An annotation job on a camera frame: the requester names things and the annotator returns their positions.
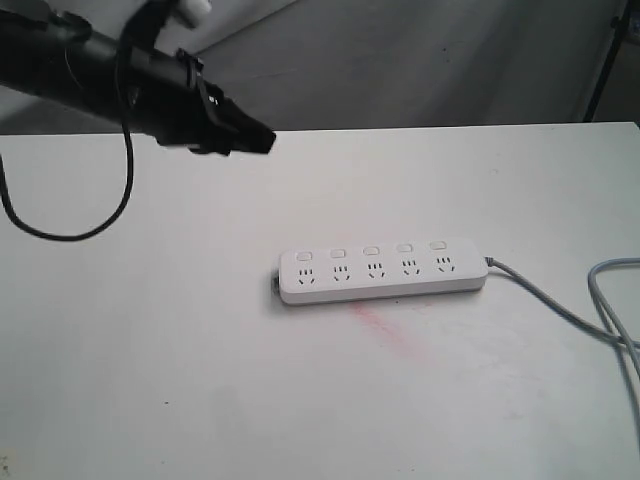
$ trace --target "power cord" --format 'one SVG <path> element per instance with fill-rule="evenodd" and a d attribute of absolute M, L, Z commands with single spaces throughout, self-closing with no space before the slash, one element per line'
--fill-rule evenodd
<path fill-rule="evenodd" d="M 598 314 L 602 319 L 602 322 L 606 326 L 608 326 L 609 325 L 609 320 L 607 319 L 607 316 L 608 316 L 611 319 L 611 322 L 615 326 L 616 330 L 620 334 L 619 336 L 613 333 L 607 332 L 605 330 L 602 330 L 592 325 L 591 323 L 583 320 L 582 318 L 578 317 L 576 314 L 574 314 L 567 308 L 560 305 L 548 294 L 540 290 L 532 282 L 527 280 L 525 277 L 523 277 L 521 274 L 516 272 L 513 268 L 509 267 L 508 265 L 505 265 L 504 263 L 499 262 L 498 260 L 495 260 L 491 257 L 486 257 L 485 260 L 489 267 L 495 267 L 505 272 L 507 275 L 509 275 L 509 277 L 511 277 L 513 281 L 515 281 L 520 286 L 528 290 L 536 298 L 538 298 L 545 305 L 547 305 L 551 310 L 556 312 L 562 318 L 566 319 L 569 323 L 579 328 L 583 332 L 587 333 L 588 335 L 591 335 L 592 337 L 600 341 L 606 342 L 616 348 L 619 348 L 620 346 L 625 346 L 627 353 L 629 354 L 629 357 L 631 358 L 633 366 L 636 370 L 636 373 L 638 374 L 638 378 L 640 378 L 640 358 L 638 358 L 638 351 L 637 351 L 637 349 L 640 348 L 640 342 L 637 342 L 631 339 L 631 337 L 629 336 L 629 333 L 624 328 L 624 325 L 622 324 L 618 316 L 613 311 L 613 308 L 605 298 L 604 294 L 602 293 L 602 290 L 598 286 L 598 282 L 596 281 L 596 276 L 598 275 L 598 273 L 603 272 L 605 270 L 610 270 L 612 268 L 617 268 L 617 267 L 640 266 L 640 258 L 617 258 L 613 260 L 607 260 L 605 262 L 599 263 L 598 265 L 594 266 L 589 271 L 589 274 L 587 276 L 587 284 L 589 286 L 589 292 L 591 293 L 591 297 L 596 306 L 596 310 L 598 311 Z"/>
<path fill-rule="evenodd" d="M 117 95 L 118 111 L 120 114 L 120 122 L 122 124 L 122 134 L 124 136 L 124 144 L 127 150 L 127 180 L 124 187 L 124 193 L 122 194 L 122 200 L 115 212 L 101 225 L 98 225 L 94 229 L 82 233 L 80 235 L 56 235 L 52 233 L 43 232 L 37 228 L 32 227 L 25 223 L 16 214 L 13 204 L 11 203 L 11 197 L 9 196 L 9 189 L 7 187 L 7 179 L 4 173 L 4 164 L 2 161 L 2 155 L 0 155 L 0 200 L 2 201 L 2 207 L 4 208 L 7 217 L 11 223 L 18 227 L 23 232 L 33 235 L 34 237 L 41 238 L 43 240 L 50 240 L 53 242 L 81 242 L 89 238 L 95 237 L 104 232 L 107 228 L 115 223 L 122 215 L 129 199 L 131 198 L 131 191 L 133 190 L 133 167 L 134 167 L 134 154 L 133 154 L 133 142 L 131 140 L 131 130 L 129 128 L 128 110 L 129 102 L 126 95 L 123 95 L 121 91 L 121 85 L 124 83 L 122 80 L 122 65 L 128 61 L 130 55 L 130 48 L 128 45 L 122 44 L 118 49 L 116 55 L 116 66 L 114 69 L 114 84 Z"/>

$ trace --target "robotic arm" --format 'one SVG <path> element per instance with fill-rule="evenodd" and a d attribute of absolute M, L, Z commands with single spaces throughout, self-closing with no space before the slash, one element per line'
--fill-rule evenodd
<path fill-rule="evenodd" d="M 184 50 L 171 57 L 154 48 L 171 14 L 181 13 L 184 21 L 194 23 L 207 11 L 205 0 L 147 0 L 116 41 L 94 31 L 84 18 L 56 12 L 43 0 L 0 0 L 0 84 L 121 123 L 129 160 L 127 187 L 116 213 L 87 234 L 60 236 L 40 232 L 17 217 L 0 157 L 2 204 L 18 228 L 47 240 L 79 241 L 110 226 L 132 187 L 129 126 L 160 145 L 187 147 L 197 154 L 269 153 L 275 133 L 206 82 L 199 59 Z"/>

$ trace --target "electrical outlet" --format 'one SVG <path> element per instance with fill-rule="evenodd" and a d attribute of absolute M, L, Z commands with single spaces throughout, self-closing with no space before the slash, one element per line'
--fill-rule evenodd
<path fill-rule="evenodd" d="M 348 265 L 337 265 L 333 267 L 333 279 L 336 282 L 346 282 L 351 280 Z"/>
<path fill-rule="evenodd" d="M 405 275 L 420 275 L 420 266 L 415 260 L 402 260 L 402 271 Z"/>
<path fill-rule="evenodd" d="M 300 268 L 298 271 L 298 283 L 300 285 L 313 285 L 316 282 L 313 276 L 313 268 Z"/>
<path fill-rule="evenodd" d="M 384 278 L 386 275 L 381 263 L 369 263 L 367 268 L 369 269 L 369 278 L 374 280 L 376 278 Z"/>
<path fill-rule="evenodd" d="M 487 274 L 470 240 L 447 238 L 292 250 L 280 257 L 278 284 L 286 303 L 307 304 L 478 290 Z"/>
<path fill-rule="evenodd" d="M 456 270 L 456 266 L 451 261 L 451 257 L 436 258 L 436 268 L 442 273 L 455 272 Z"/>

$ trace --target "red stain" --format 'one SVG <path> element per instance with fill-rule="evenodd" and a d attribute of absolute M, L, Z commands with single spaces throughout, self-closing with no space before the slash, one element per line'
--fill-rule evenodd
<path fill-rule="evenodd" d="M 401 332 L 389 325 L 380 315 L 368 309 L 362 303 L 352 303 L 349 307 L 360 323 L 374 330 L 378 335 L 383 336 L 386 342 L 396 350 L 405 355 L 413 353 L 413 348 L 411 348 Z"/>

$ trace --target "black pole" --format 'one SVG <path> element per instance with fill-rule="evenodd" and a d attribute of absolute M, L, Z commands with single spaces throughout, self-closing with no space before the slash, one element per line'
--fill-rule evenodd
<path fill-rule="evenodd" d="M 593 117 L 595 116 L 596 111 L 598 110 L 598 105 L 600 104 L 600 99 L 602 98 L 604 89 L 607 86 L 607 81 L 609 80 L 609 76 L 611 75 L 611 70 L 613 69 L 616 57 L 618 56 L 618 52 L 620 51 L 622 42 L 629 30 L 630 21 L 631 0 L 627 2 L 627 6 L 624 9 L 622 18 L 613 17 L 613 19 L 611 20 L 611 28 L 615 28 L 615 33 L 613 34 L 613 42 L 611 43 L 609 53 L 607 53 L 607 58 L 604 61 L 604 65 L 602 66 L 602 71 L 600 72 L 600 76 L 598 77 L 598 81 L 596 82 L 593 96 L 591 97 L 589 106 L 587 107 L 587 111 L 584 114 L 583 122 L 593 121 Z"/>

